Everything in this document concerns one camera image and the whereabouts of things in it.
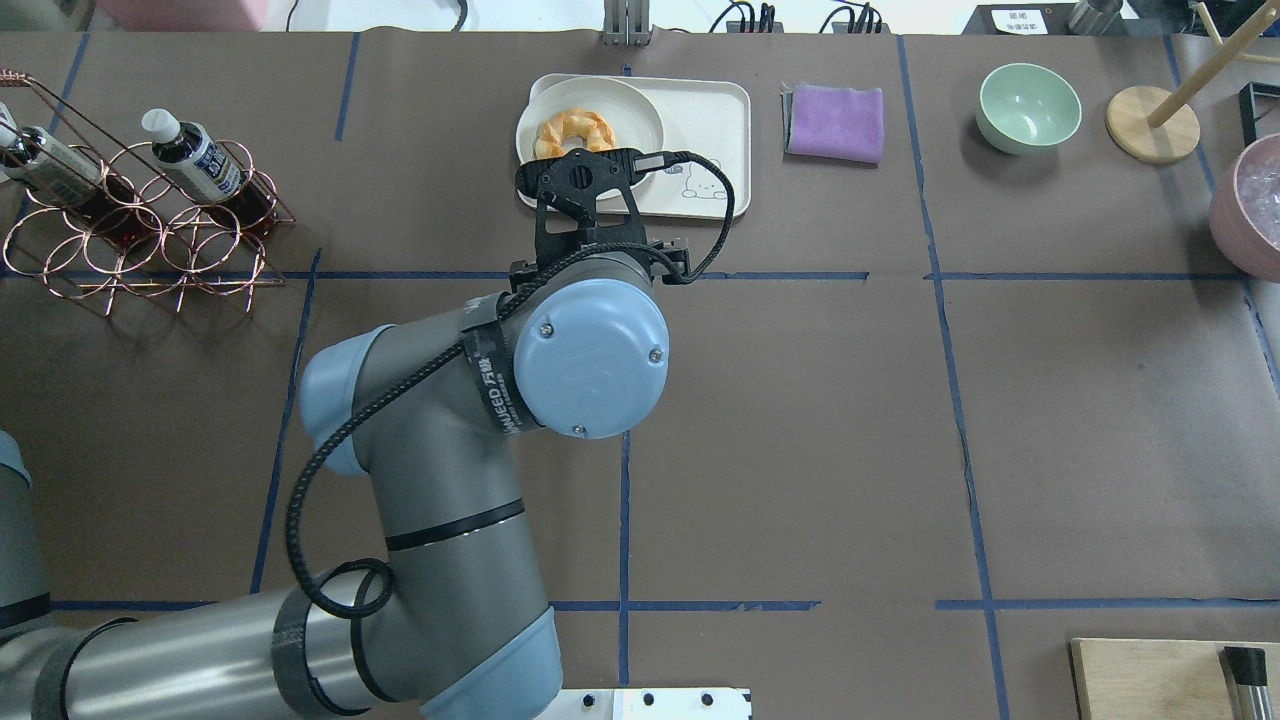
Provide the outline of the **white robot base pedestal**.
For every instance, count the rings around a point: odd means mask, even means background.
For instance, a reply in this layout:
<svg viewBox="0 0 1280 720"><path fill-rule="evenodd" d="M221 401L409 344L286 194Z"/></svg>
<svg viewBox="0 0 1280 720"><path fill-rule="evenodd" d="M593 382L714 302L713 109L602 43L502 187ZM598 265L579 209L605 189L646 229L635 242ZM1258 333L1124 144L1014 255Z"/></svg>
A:
<svg viewBox="0 0 1280 720"><path fill-rule="evenodd" d="M563 689L540 719L753 719L748 689L662 687Z"/></svg>

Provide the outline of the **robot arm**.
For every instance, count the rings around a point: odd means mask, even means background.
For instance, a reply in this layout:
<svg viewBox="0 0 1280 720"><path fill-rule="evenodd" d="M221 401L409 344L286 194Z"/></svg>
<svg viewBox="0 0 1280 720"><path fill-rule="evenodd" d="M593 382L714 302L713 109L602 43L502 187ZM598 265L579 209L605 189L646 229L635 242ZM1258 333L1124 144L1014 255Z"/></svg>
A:
<svg viewBox="0 0 1280 720"><path fill-rule="evenodd" d="M538 228L512 288L323 350L301 384L316 448L285 506L288 591L146 621L59 626L31 478L3 437L5 719L531 719L561 692L509 439L621 434L657 405L669 333L653 282L703 264L636 211Z"/></svg>

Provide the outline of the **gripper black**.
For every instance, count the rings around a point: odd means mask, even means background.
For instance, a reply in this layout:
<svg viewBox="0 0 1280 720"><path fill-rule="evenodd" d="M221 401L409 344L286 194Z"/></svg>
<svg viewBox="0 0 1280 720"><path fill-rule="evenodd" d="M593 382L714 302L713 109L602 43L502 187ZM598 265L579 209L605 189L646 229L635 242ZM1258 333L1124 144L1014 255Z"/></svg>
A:
<svg viewBox="0 0 1280 720"><path fill-rule="evenodd" d="M650 279L659 277L664 284L689 284L689 250L648 240L631 188L620 193L627 211L620 223L603 225L596 211L596 193L586 199L576 190L538 188L532 193L538 210L535 258L512 264L509 288L516 293L531 293L575 263L611 252L637 261Z"/></svg>

